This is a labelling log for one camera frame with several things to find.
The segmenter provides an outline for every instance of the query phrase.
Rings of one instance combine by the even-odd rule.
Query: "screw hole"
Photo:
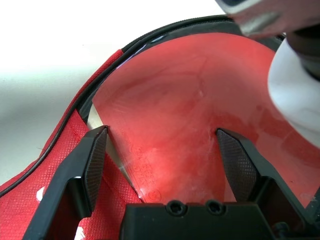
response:
[[[170,201],[165,208],[169,214],[175,217],[184,215],[187,210],[187,207],[182,202],[177,200]]]
[[[205,205],[213,215],[222,215],[226,211],[226,207],[218,201],[209,200]]]

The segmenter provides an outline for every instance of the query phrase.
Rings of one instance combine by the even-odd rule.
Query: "white background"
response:
[[[79,88],[117,49],[214,0],[0,1],[0,185],[34,161]]]

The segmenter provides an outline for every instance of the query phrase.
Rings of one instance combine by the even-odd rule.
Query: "transparent plastic sheet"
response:
[[[145,202],[234,201],[215,136],[226,128],[250,139],[306,207],[318,201],[320,151],[270,100],[273,56],[227,33],[161,43],[104,81],[88,123],[109,126],[107,153]]]

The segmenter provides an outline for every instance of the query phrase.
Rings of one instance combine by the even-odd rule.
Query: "red textured fabric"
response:
[[[105,62],[105,64],[103,64],[81,88],[72,100],[71,104],[83,89],[97,77],[97,75],[110,66],[110,64],[112,64],[121,55],[122,52],[119,50],[109,58],[109,60]],[[45,144],[46,146],[48,146],[49,142],[53,138],[61,124],[61,121]],[[46,191],[46,188],[48,187],[58,165],[80,142],[81,138],[87,131],[88,128],[86,124],[83,122],[78,112],[75,111],[65,126],[57,143],[43,163],[26,180],[0,198],[1,240],[15,240],[23,237],[39,204],[39,199],[37,199],[39,196],[37,196],[37,192],[43,187],[44,192]],[[23,173],[20,173],[15,178],[6,182],[0,187],[0,189],[5,189],[21,174]],[[141,202],[141,200],[138,198],[134,190],[123,177],[117,166],[106,155],[103,179],[101,181],[95,211],[92,214],[92,217],[83,219],[79,224],[79,227],[83,230],[82,236],[84,239],[89,240],[117,239],[126,203],[139,202]]]

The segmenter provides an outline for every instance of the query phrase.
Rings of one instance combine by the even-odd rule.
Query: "textured gripper pad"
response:
[[[84,184],[89,197],[91,211],[93,211],[96,206],[102,172],[104,169],[107,132],[107,128],[105,128],[96,138],[84,174]]]
[[[258,178],[258,173],[241,144],[223,130],[217,139],[226,178],[237,202],[247,201]]]

